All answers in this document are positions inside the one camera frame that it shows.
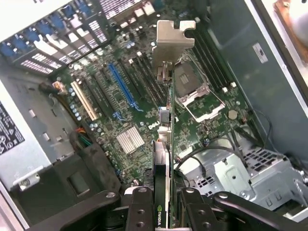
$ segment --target ram slot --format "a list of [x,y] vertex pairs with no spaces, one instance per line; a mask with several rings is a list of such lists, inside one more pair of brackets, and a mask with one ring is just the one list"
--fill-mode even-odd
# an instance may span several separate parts
[[149,89],[149,92],[153,95],[153,99],[155,99],[155,101],[158,103],[158,106],[161,106],[163,105],[163,101],[161,101],[157,91],[156,91],[156,86],[155,84],[153,84],[150,80],[150,78],[147,77],[145,71],[143,70],[143,67],[140,66],[137,58],[133,58],[133,61],[134,61],[134,66],[135,68],[138,70],[138,72],[141,74],[142,76],[142,79],[145,80],[145,82],[147,83],[147,86],[148,86],[148,89]]
[[144,78],[142,76],[142,74],[139,72],[137,65],[135,64],[135,62],[133,62],[132,64],[130,64],[131,68],[134,70],[134,76],[140,81],[140,83],[143,85],[143,87],[146,90],[146,94],[148,94],[152,100],[152,102],[155,104],[156,107],[160,106],[159,101],[157,100],[157,98],[155,97],[155,95],[153,95],[152,89],[151,87],[148,85],[147,81],[144,81]]
[[213,66],[209,58],[209,54],[204,51],[201,41],[200,41],[201,39],[198,37],[198,33],[197,32],[192,32],[192,33],[195,38],[195,49],[194,50],[200,53],[201,58],[202,58],[200,61],[202,61],[205,64],[206,68],[208,69],[207,73],[210,73],[211,76],[213,77],[210,81],[216,82],[216,84],[218,85],[218,90],[221,90],[224,87],[224,83],[221,81],[217,73],[217,70]]
[[[152,72],[152,65],[150,63],[149,58],[146,56],[145,53],[142,55],[142,59],[144,60],[144,64],[145,64],[149,74],[151,75],[153,81],[155,81],[157,83],[157,77],[153,74],[153,72]],[[167,97],[167,91],[168,91],[167,88],[165,88],[164,85],[161,85],[161,84],[157,84],[157,86],[158,86],[162,96],[164,98]]]
[[105,98],[105,100],[106,100],[105,103],[107,104],[107,106],[110,108],[110,110],[112,110],[112,113],[116,112],[116,109],[113,106],[113,104],[111,103],[110,98],[108,97],[108,94],[107,94],[104,86],[102,85],[101,81],[99,81],[99,79],[95,75],[92,75],[91,77],[92,77],[92,79],[94,79],[95,83],[100,88],[101,94]]
[[119,63],[119,65],[120,65],[121,69],[123,70],[125,76],[129,79],[130,83],[133,85],[133,87],[134,87],[135,91],[137,92],[139,98],[141,98],[141,97],[142,97],[142,94],[141,94],[140,91],[139,91],[139,87],[137,86],[137,84],[135,83],[135,81],[133,80],[133,78],[131,77],[131,75],[129,74],[129,72],[128,72],[128,70],[126,69],[126,67],[124,66],[123,62],[122,62],[120,59],[118,59],[117,62]]
[[84,93],[80,89],[78,83],[76,81],[74,81],[74,82],[71,83],[71,86],[72,86],[73,90],[75,91],[77,97],[79,98],[80,102],[82,103],[83,107],[86,109],[90,119],[92,121],[97,120],[98,117],[97,117],[96,112],[94,111],[93,107],[90,105],[89,101],[87,100]]
[[217,50],[212,38],[204,30],[199,30],[199,33],[200,33],[200,36],[203,38],[203,41],[206,44],[206,48],[212,54],[211,56],[213,57],[213,60],[217,63],[217,66],[222,72],[222,76],[225,79],[225,82],[227,83],[227,85],[230,85],[230,83],[234,81],[231,78],[232,73],[227,68],[227,65],[224,62],[224,60],[221,58],[219,51]]
[[209,49],[207,41],[205,40],[205,38],[203,37],[203,35],[200,32],[196,31],[196,35],[199,38],[199,41],[201,42],[201,46],[202,46],[203,50],[205,51],[205,53],[207,54],[207,57],[209,58],[210,63],[212,64],[215,72],[217,73],[218,78],[222,82],[223,86],[227,86],[228,81],[225,78],[225,75],[221,70],[221,66],[217,63],[214,54]]

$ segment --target black pcie slot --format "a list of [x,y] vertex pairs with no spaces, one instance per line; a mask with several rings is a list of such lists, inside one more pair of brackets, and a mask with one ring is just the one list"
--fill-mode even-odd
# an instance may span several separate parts
[[105,98],[106,103],[108,104],[109,108],[111,108],[112,113],[116,112],[116,109],[114,108],[113,104],[110,102],[110,99],[108,98],[107,92],[105,91],[104,86],[102,85],[102,83],[97,79],[97,77],[95,75],[91,75],[91,77],[94,79],[94,81],[96,82],[97,86],[101,90],[101,93],[102,93],[103,97]]
[[100,71],[102,77],[106,80],[106,82],[110,82],[111,81],[110,77],[106,74],[106,72],[104,71],[103,68],[101,68],[99,71]]
[[149,94],[151,94],[151,99],[153,101],[153,103],[156,106],[160,106],[161,102],[160,99],[156,93],[155,90],[153,90],[155,87],[151,84],[151,82],[149,81],[149,79],[147,77],[145,77],[145,74],[142,71],[142,68],[138,65],[138,63],[136,62],[136,58],[133,59],[133,64],[132,67],[135,69],[135,73],[138,73],[139,79],[145,83],[145,85],[147,85],[147,88],[149,90]]
[[99,100],[99,97],[95,94],[95,92],[93,91],[93,88],[90,86],[90,83],[88,81],[86,81],[86,87],[90,93],[90,97],[94,100],[94,103],[98,106],[100,112],[102,115],[104,115],[105,117],[108,117],[104,111],[104,108]]
[[202,35],[198,31],[195,31],[195,34],[199,38],[199,41],[201,42],[201,46],[203,50],[205,51],[205,53],[207,54],[213,68],[215,69],[218,78],[223,83],[223,86],[228,86],[230,83],[226,79],[225,73],[222,72],[222,66],[217,63],[215,54],[209,49],[207,42],[203,39],[204,35]]
[[134,86],[136,92],[138,93],[139,97],[142,97],[142,94],[140,93],[140,91],[138,90],[138,86],[136,85],[136,83],[134,82],[133,78],[131,77],[131,75],[129,74],[129,72],[127,71],[127,69],[125,68],[122,60],[118,59],[117,61],[121,67],[121,69],[123,70],[124,74],[126,75],[126,77],[129,79],[129,82]]
[[217,82],[218,88],[222,89],[224,87],[224,82],[221,81],[221,78],[219,76],[219,70],[217,70],[217,67],[213,65],[213,61],[210,60],[211,55],[205,52],[203,44],[201,43],[202,39],[199,38],[199,34],[195,31],[193,32],[193,34],[195,38],[196,49],[201,53],[203,62],[206,63],[209,72],[213,75],[213,79]]
[[[153,72],[152,72],[152,65],[151,65],[151,63],[150,63],[150,60],[149,60],[149,58],[146,56],[146,54],[144,53],[143,55],[142,55],[142,57],[143,57],[143,60],[145,61],[145,65],[146,65],[146,68],[148,69],[148,72],[150,72],[150,75],[152,76],[152,79],[153,79],[153,81],[157,81],[157,77],[153,74]],[[167,89],[166,88],[164,88],[162,85],[160,85],[160,84],[157,84],[158,85],[158,87],[159,87],[159,90],[161,91],[161,93],[162,93],[162,95],[163,95],[163,97],[165,98],[166,96],[167,96]]]
[[162,92],[159,90],[160,86],[158,83],[151,77],[151,72],[146,67],[146,64],[144,63],[144,60],[140,58],[135,58],[134,62],[137,62],[138,66],[140,67],[140,70],[143,72],[145,78],[151,83],[151,85],[154,88],[155,94],[158,96],[159,101],[162,103],[162,105],[166,104],[165,99],[166,97],[162,94]]

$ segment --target sticker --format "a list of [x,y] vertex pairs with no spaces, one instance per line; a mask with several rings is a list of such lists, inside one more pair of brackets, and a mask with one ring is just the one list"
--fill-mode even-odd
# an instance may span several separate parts
[[24,137],[0,102],[0,154],[24,141]]
[[255,50],[255,53],[257,54],[262,64],[268,61],[268,58],[266,57],[259,43],[256,43],[255,45],[253,45],[252,48]]

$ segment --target chipset heatsink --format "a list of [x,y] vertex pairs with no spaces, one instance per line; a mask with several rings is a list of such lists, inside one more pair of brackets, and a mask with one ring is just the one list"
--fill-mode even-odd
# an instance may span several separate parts
[[134,152],[137,148],[144,145],[144,141],[135,127],[121,133],[116,137],[126,154]]

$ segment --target black ram slot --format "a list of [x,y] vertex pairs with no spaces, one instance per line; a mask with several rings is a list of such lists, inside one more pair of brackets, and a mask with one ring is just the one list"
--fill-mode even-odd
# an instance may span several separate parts
[[113,104],[110,102],[110,99],[108,98],[107,92],[105,91],[104,86],[102,85],[102,83],[97,79],[97,77],[95,75],[91,75],[91,77],[94,79],[94,81],[96,82],[97,86],[101,90],[101,93],[102,93],[103,97],[105,98],[106,103],[111,108],[112,112],[113,113],[116,112],[116,109],[114,108]]
[[157,97],[159,98],[159,101],[162,104],[165,104],[166,103],[164,100],[165,97],[161,95],[161,92],[159,91],[158,83],[155,80],[153,80],[153,78],[151,77],[151,73],[149,73],[148,69],[144,67],[144,65],[142,65],[143,61],[141,59],[135,58],[134,62],[136,62],[138,66],[140,67],[140,70],[145,76],[145,79],[153,86],[153,92],[157,95]]
[[[151,73],[151,76],[153,77],[153,80],[156,82],[157,81],[157,77],[152,73],[152,65],[150,63],[149,58],[146,56],[146,54],[143,54],[143,59],[145,61],[145,65],[148,68],[149,72]],[[164,86],[158,84],[160,91],[162,92],[163,96],[166,97],[167,96],[167,89],[164,88]]]
[[214,88],[214,91],[220,91],[221,90],[221,85],[219,83],[217,83],[216,78],[213,76],[213,73],[209,70],[209,68],[207,67],[207,64],[204,62],[205,58],[203,57],[203,55],[200,53],[200,49],[198,48],[197,44],[195,45],[195,47],[192,49],[193,53],[195,54],[195,56],[197,57],[203,71],[205,72],[208,80],[210,81],[211,85]]
[[201,39],[198,36],[197,32],[193,32],[195,37],[195,44],[197,45],[198,51],[202,54],[202,57],[204,58],[204,62],[206,63],[207,67],[209,68],[209,71],[214,75],[214,78],[218,85],[220,86],[220,89],[224,87],[224,82],[221,81],[221,78],[219,77],[219,70],[213,65],[213,62],[210,60],[210,54],[206,53],[202,44]]
[[106,72],[104,71],[103,68],[101,68],[99,71],[100,71],[102,77],[106,80],[106,82],[111,82],[109,75],[106,74]]
[[228,86],[230,83],[226,79],[225,73],[223,73],[221,65],[219,65],[216,62],[215,54],[209,49],[207,42],[203,39],[203,35],[199,32],[196,32],[196,34],[197,34],[197,36],[199,36],[200,42],[202,44],[202,48],[208,54],[208,57],[211,60],[211,64],[215,68],[215,70],[216,70],[216,72],[219,76],[219,79],[221,80],[221,82],[223,83],[224,86]]
[[147,83],[148,85],[148,89],[149,89],[149,92],[153,95],[153,98],[152,99],[155,99],[155,101],[157,102],[157,105],[159,106],[162,102],[160,101],[160,98],[157,94],[157,92],[153,89],[155,89],[155,85],[153,85],[149,78],[147,78],[146,74],[144,73],[142,67],[139,65],[138,63],[138,60],[136,58],[133,59],[134,61],[134,67],[136,68],[136,70],[141,73],[141,78],[143,80],[145,80],[145,82]]
[[134,82],[133,78],[131,77],[131,75],[129,74],[129,72],[127,71],[127,69],[125,68],[122,60],[118,59],[117,61],[121,67],[121,69],[123,70],[124,74],[126,75],[126,77],[129,79],[130,83],[132,83],[132,85],[134,86],[136,92],[138,93],[139,97],[142,97],[142,94],[140,93],[140,91],[138,90],[138,86],[136,85],[136,83]]
[[226,70],[225,70],[225,68],[224,68],[224,65],[226,65],[226,64],[225,64],[224,61],[221,59],[221,57],[217,57],[217,56],[219,56],[217,50],[215,50],[215,48],[214,48],[213,46],[209,46],[209,45],[208,45],[209,42],[207,42],[207,40],[208,40],[208,39],[211,39],[211,38],[209,38],[209,35],[208,35],[208,34],[205,34],[205,31],[204,31],[204,30],[200,30],[200,35],[201,35],[202,38],[205,38],[205,39],[206,39],[206,41],[205,41],[206,46],[207,46],[207,48],[209,49],[209,52],[211,52],[211,53],[213,54],[213,57],[214,57],[215,61],[218,62],[219,69],[222,71],[223,76],[224,76],[226,82],[227,82],[228,85],[229,85],[229,84],[233,81],[233,79],[230,79],[230,77],[231,77],[230,74],[231,74],[231,73],[230,73],[230,71],[228,71],[228,73],[226,73]]

